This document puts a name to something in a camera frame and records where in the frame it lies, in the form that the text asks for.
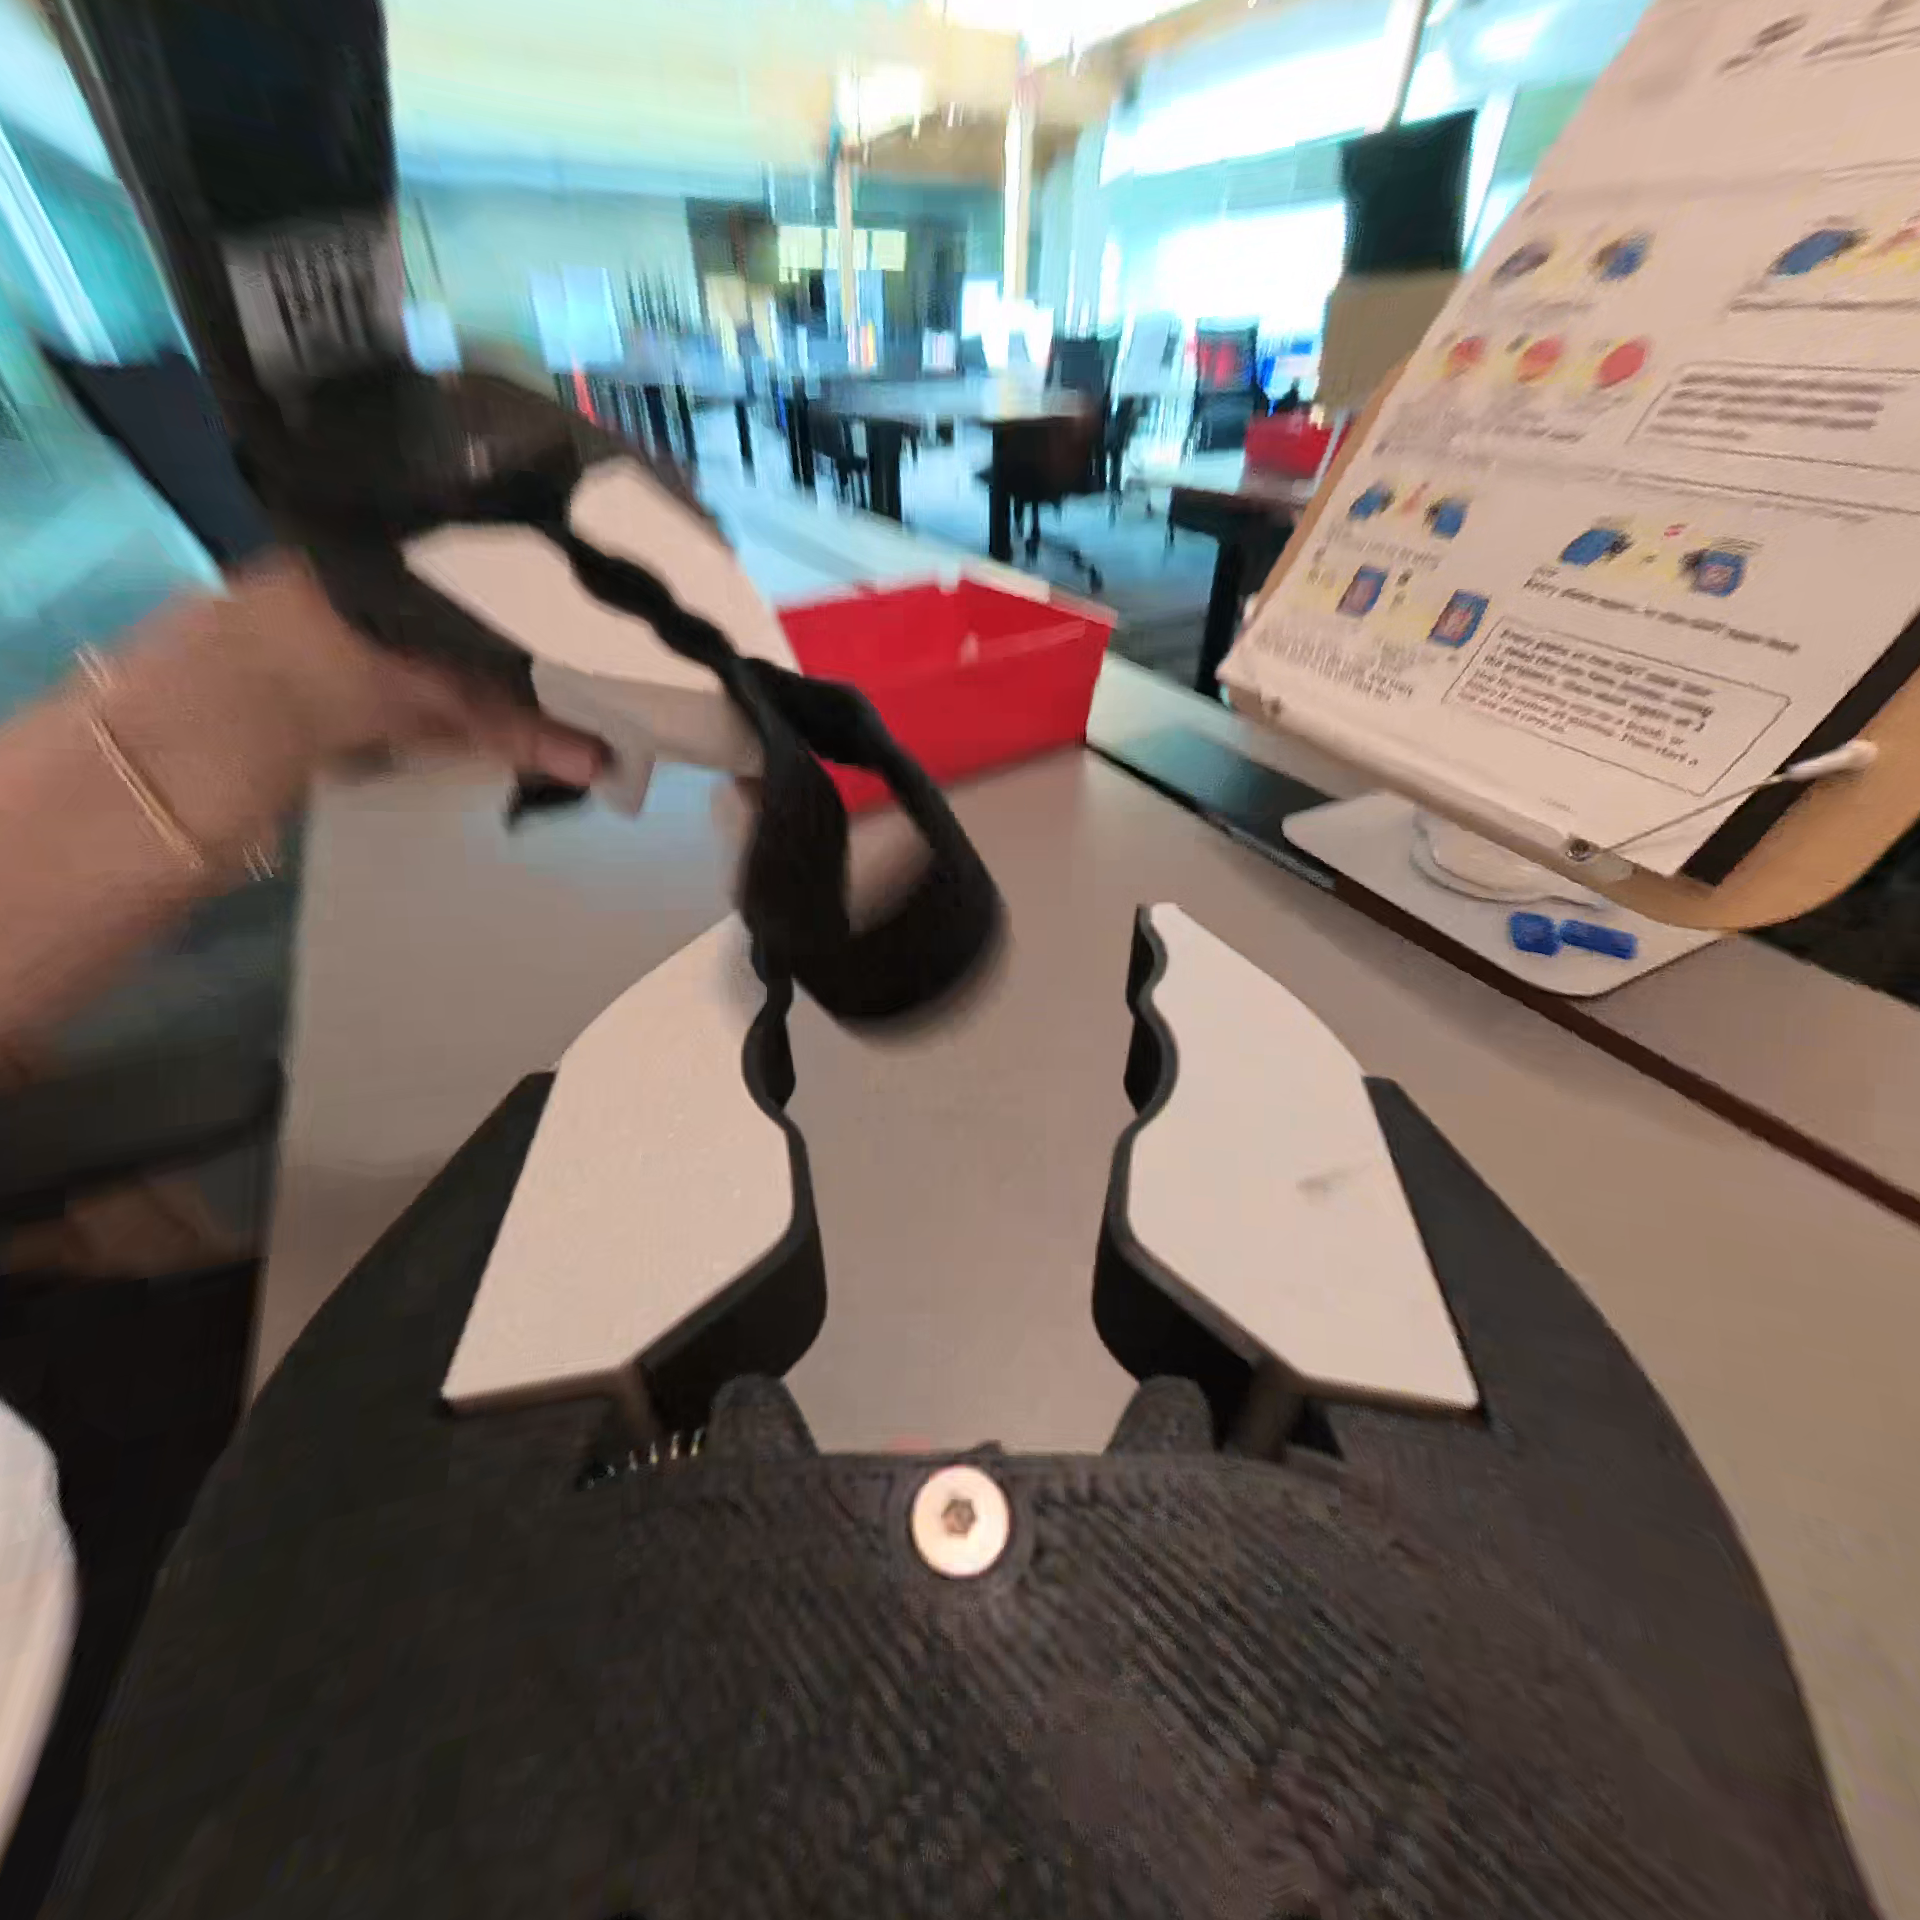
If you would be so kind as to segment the white stand base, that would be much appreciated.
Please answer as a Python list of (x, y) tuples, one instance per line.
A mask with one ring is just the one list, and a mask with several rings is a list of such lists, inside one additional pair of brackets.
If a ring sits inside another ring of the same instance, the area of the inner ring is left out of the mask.
[[(1655, 922), (1462, 829), (1431, 824), (1392, 795), (1292, 812), (1282, 838), (1292, 852), (1348, 881), (1370, 901), (1392, 905), (1440, 947), (1560, 1001), (1612, 994), (1720, 941), (1711, 931)], [(1614, 964), (1514, 951), (1507, 918), (1525, 908), (1634, 931), (1641, 958)]]

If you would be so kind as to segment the person's left forearm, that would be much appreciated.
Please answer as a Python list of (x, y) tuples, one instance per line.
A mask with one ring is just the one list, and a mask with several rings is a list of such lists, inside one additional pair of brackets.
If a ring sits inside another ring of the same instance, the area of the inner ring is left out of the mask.
[(277, 824), (208, 839), (180, 771), (175, 631), (85, 657), (2, 727), (2, 1051), (75, 1012), (182, 911), (272, 858)]

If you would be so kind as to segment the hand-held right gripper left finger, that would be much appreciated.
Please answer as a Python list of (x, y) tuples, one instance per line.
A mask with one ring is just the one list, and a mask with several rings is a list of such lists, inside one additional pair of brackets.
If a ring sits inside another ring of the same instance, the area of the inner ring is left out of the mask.
[(708, 1412), (822, 1331), (822, 1234), (788, 1117), (794, 992), (737, 918), (564, 1051), (447, 1369), (447, 1407)]

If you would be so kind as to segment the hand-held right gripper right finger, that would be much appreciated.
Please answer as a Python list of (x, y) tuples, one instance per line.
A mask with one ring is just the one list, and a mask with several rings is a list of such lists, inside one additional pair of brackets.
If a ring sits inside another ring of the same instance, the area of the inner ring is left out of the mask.
[(1370, 1077), (1310, 1004), (1171, 904), (1135, 914), (1098, 1338), (1191, 1381), (1215, 1434), (1281, 1442), (1305, 1407), (1481, 1414)]

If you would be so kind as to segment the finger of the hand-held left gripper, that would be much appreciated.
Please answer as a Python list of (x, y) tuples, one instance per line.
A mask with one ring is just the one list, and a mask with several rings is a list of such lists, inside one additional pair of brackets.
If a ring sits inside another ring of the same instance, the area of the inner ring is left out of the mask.
[(762, 749), (720, 677), (652, 624), (592, 598), (538, 532), (460, 527), (407, 547), (408, 572), (531, 664), (540, 711), (605, 749), (594, 795), (637, 818), (664, 764), (757, 781)]
[[(797, 668), (777, 608), (744, 572), (714, 524), (655, 468), (614, 458), (592, 462), (570, 497), (570, 527), (594, 552), (628, 561), (702, 617), (740, 657)], [(572, 617), (570, 664), (602, 681), (711, 681), (637, 615), (587, 598)]]

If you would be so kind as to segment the person's left hand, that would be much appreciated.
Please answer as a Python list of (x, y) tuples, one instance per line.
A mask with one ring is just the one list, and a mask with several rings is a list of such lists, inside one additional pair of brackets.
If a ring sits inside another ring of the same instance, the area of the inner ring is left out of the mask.
[(375, 757), (471, 754), (560, 787), (605, 765), (592, 735), (364, 638), (304, 568), (190, 605), (175, 639), (182, 764), (162, 791), (208, 839), (265, 829), (320, 775)]

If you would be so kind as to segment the instruction sheet board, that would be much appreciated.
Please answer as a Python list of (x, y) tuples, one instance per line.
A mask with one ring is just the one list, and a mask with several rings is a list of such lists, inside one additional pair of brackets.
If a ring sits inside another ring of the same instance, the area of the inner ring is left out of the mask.
[(1917, 825), (1917, 5), (1651, 4), (1381, 391), (1230, 705), (1651, 919)]

